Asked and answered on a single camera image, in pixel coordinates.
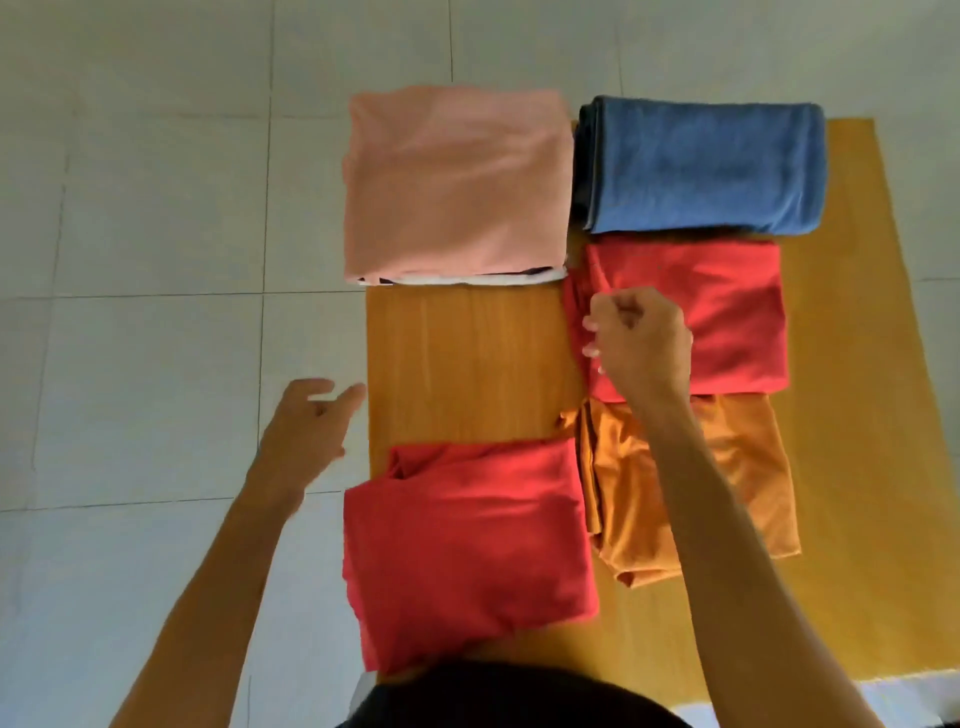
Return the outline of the folded blue towel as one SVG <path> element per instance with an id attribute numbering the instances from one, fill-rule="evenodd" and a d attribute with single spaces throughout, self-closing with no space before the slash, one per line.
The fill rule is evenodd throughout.
<path id="1" fill-rule="evenodd" d="M 571 220 L 594 235 L 733 228 L 796 237 L 821 221 L 827 120 L 816 103 L 596 96 L 574 130 Z"/>

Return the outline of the folded red cloth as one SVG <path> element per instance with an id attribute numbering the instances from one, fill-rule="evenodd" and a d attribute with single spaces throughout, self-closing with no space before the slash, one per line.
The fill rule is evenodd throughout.
<path id="1" fill-rule="evenodd" d="M 599 611 L 573 439 L 398 445 L 345 491 L 342 536 L 369 673 Z"/>
<path id="2" fill-rule="evenodd" d="M 781 254 L 771 240 L 643 240 L 609 234 L 585 245 L 562 287 L 571 348 L 587 394 L 625 398 L 583 356 L 593 338 L 582 321 L 597 293 L 653 287 L 682 311 L 693 335 L 694 396 L 775 394 L 789 383 Z"/>

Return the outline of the person's right hand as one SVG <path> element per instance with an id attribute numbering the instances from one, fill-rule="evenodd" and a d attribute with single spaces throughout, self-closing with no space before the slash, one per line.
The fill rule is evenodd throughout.
<path id="1" fill-rule="evenodd" d="M 644 288 L 643 316 L 636 326 L 641 346 L 635 375 L 606 375 L 639 415 L 660 417 L 667 410 L 690 408 L 692 334 L 683 311 L 654 287 Z"/>

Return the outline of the white cloth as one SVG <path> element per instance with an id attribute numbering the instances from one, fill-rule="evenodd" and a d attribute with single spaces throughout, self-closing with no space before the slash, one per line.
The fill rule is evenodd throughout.
<path id="1" fill-rule="evenodd" d="M 960 728 L 960 668 L 855 685 L 886 728 Z"/>

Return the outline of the folded pink cloth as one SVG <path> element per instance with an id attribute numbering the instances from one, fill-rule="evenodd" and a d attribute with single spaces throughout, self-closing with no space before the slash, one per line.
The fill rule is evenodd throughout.
<path id="1" fill-rule="evenodd" d="M 574 138 L 556 90 L 416 85 L 348 104 L 344 278 L 568 269 Z"/>

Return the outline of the person's right forearm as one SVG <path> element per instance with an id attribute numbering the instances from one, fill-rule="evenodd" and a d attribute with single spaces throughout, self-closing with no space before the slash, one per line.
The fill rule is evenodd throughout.
<path id="1" fill-rule="evenodd" d="M 689 397 L 626 400 L 654 458 L 718 724 L 884 728 L 780 577 Z"/>

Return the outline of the folded white garment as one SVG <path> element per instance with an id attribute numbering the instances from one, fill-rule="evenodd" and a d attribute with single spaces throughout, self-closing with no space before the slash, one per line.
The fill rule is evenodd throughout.
<path id="1" fill-rule="evenodd" d="M 362 276 L 356 279 L 356 285 L 374 286 L 487 286 L 487 287 L 514 287 L 528 285 L 545 285 L 560 282 L 568 276 L 568 269 L 548 267 L 530 269 L 511 273 L 481 273 L 470 275 L 450 274 L 396 274 L 393 277 Z"/>

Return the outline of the person's left hand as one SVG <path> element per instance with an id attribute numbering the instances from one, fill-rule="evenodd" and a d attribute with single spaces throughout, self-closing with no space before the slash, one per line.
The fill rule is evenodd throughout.
<path id="1" fill-rule="evenodd" d="M 260 439 L 237 502 L 291 517 L 306 490 L 346 454 L 349 429 L 330 429 L 321 420 L 321 401 L 333 395 L 326 378 L 299 378 L 285 388 Z"/>

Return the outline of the person's black clothing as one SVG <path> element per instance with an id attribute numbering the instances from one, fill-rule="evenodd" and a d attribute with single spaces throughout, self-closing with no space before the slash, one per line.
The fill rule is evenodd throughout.
<path id="1" fill-rule="evenodd" d="M 546 666 L 446 661 L 375 686 L 337 728 L 692 728 L 659 703 Z"/>

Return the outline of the folded orange garment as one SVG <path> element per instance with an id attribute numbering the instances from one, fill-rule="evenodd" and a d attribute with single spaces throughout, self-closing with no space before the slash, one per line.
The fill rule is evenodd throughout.
<path id="1" fill-rule="evenodd" d="M 694 396 L 691 407 L 771 557 L 799 554 L 794 485 L 769 397 Z M 599 559 L 631 589 L 678 577 L 657 468 L 630 408 L 588 397 L 560 413 L 558 429 L 577 444 L 586 530 Z"/>

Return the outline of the person's left forearm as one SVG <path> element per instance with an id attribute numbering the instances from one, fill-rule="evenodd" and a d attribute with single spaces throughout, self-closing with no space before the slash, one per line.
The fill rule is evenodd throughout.
<path id="1" fill-rule="evenodd" d="M 109 728 L 230 728 L 271 565 L 305 491 L 247 474 Z"/>

